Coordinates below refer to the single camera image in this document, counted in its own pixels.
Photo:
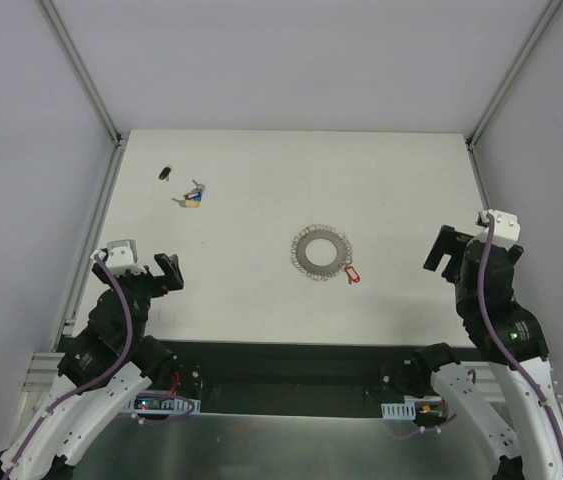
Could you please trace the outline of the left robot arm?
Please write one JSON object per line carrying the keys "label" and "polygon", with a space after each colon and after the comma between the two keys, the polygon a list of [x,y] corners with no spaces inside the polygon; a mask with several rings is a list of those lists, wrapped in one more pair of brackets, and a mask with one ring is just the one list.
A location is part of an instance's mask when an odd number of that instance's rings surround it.
{"label": "left robot arm", "polygon": [[162,272],[132,265],[120,250],[95,255],[106,285],[72,339],[42,406],[0,451],[0,479],[70,479],[99,434],[140,393],[176,379],[173,353],[146,334],[151,303],[184,287],[177,255],[154,257]]}

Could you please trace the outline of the red tag key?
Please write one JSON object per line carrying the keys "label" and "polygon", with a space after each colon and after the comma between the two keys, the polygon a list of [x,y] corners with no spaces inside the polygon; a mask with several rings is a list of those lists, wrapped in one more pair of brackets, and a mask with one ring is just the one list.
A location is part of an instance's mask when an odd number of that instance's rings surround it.
{"label": "red tag key", "polygon": [[344,272],[350,284],[358,284],[360,282],[360,275],[353,265],[347,265],[344,268]]}

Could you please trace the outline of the metal disc with keyrings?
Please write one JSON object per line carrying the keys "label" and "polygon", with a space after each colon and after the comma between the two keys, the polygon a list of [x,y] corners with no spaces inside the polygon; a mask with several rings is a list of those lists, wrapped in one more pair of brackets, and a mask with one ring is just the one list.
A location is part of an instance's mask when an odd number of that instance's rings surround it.
{"label": "metal disc with keyrings", "polygon": [[352,266],[353,247],[348,237],[334,227],[311,224],[293,238],[290,260],[309,279],[327,281]]}

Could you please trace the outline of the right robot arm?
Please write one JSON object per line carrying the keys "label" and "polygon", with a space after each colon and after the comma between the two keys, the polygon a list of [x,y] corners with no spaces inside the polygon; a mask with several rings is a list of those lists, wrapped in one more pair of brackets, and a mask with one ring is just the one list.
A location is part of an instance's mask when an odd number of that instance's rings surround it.
{"label": "right robot arm", "polygon": [[451,347],[416,350],[389,380],[412,397],[437,394],[490,463],[493,479],[563,479],[563,413],[554,392],[549,350],[537,317],[516,299],[519,226],[488,215],[477,235],[442,226],[424,262],[453,285],[463,327],[488,363],[511,419],[477,390],[474,374]]}

